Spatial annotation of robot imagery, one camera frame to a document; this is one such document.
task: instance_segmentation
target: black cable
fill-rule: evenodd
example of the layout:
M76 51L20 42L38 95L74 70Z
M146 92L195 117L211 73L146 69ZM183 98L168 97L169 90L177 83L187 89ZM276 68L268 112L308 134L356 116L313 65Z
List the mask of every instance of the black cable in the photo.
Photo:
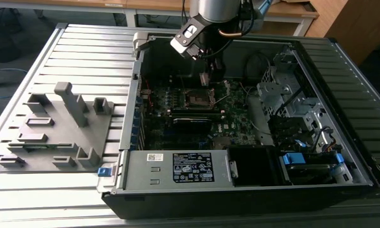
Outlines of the black cable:
M253 28L253 23L255 23L252 0L249 0L249 5L251 5L251 24L249 24L248 29L241 32L241 36L247 35L251 32L251 30Z
M317 147L317 141L319 141L319 138L323 134L323 131L327 130L327 129L331 129L328 126L324 126L320 130L319 130L319 133L316 134L316 137L315 137L315 143L312 144L312 149L311 149L311 153L313 153L316 151L316 147Z
M277 116L280 110L281 110L285 106L288 106L288 104L293 101L293 99L297 97L297 95L301 93L301 91L303 91L303 87L300 87L300 89L291 95L289 99L284 102L284 104L280 105L279 109L277 109L276 112L275 112L275 116Z
M241 75L241 78L243 80L247 80L248 78L248 64L251 62L251 59L252 57L256 56L259 58L259 61L260 61L260 68L261 69L268 69L271 67L271 63L269 63L269 60L268 60L268 57L265 56L264 53L261 53L260 51L253 51L245 58L244 62L243 62L243 75Z
M183 10L183 13L184 13L185 22L188 22L189 19L188 19L188 15L185 13L184 3L185 3L185 0L183 0L181 10Z
M220 54L229 46L229 44L232 43L232 39L228 40L227 44L223 45L223 47L212 54L207 55L207 56L201 56L200 58L205 59L205 58L211 58L213 56L216 56L217 54Z
M183 24L183 15L185 17L185 23L188 21L188 15L185 14L184 3L185 3L185 0L181 1L181 18L180 18L181 19L181 26L184 25Z

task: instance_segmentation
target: warning label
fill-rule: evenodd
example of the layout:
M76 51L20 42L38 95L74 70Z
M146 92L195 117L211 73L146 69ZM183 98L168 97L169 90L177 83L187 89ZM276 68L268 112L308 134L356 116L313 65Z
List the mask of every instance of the warning label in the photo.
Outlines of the warning label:
M173 181L176 183L213 182L211 153L173 153Z

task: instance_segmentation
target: white label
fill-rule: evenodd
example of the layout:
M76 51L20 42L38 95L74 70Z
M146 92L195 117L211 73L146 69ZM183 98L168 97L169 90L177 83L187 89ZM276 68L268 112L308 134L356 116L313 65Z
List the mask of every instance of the white label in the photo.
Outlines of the white label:
M148 162L161 162L164 160L164 154L163 153L148 153L146 161Z
M105 6L122 7L121 4L104 4Z
M307 14L304 14L304 15L301 15L301 17L304 17L304 18L316 18L316 15L307 15Z

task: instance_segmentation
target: blue tab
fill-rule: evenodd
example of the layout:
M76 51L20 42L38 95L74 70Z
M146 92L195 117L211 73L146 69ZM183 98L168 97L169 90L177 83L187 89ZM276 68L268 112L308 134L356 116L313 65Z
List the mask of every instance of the blue tab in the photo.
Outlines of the blue tab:
M295 139L295 141L299 143L299 145L301 146L301 147L307 147L307 145L305 145L305 143L304 142L301 142L300 140L297 140L297 139Z
M112 176L112 168L98 168L97 176L98 177L110 177Z
M337 160L337 163L339 163L339 164L340 164L340 163L344 163L344 158L343 158L343 156L341 156L340 153L337 153L337 154L335 155L335 157L336 157L336 160Z
M287 153L283 156L285 165L305 164L305 159L301 153Z

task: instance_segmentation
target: table leg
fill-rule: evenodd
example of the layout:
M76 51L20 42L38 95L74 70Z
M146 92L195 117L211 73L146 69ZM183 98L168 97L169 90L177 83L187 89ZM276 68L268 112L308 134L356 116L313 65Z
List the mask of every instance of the table leg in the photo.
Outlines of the table leg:
M313 19L312 18L304 18L301 19L301 22L297 26L297 29L296 31L293 32L293 36L297 36L297 37L303 37L305 36L305 33L308 31L308 28L311 26L311 23L312 23Z
M36 13L37 18L40 18L40 19L44 18L44 10L42 9L40 9L40 10L34 9L33 11Z
M125 15L122 13L113 13L113 20L116 26L125 26L124 25Z
M125 17L126 17L126 26L128 27L137 27L138 25L138 16L136 9L124 9Z

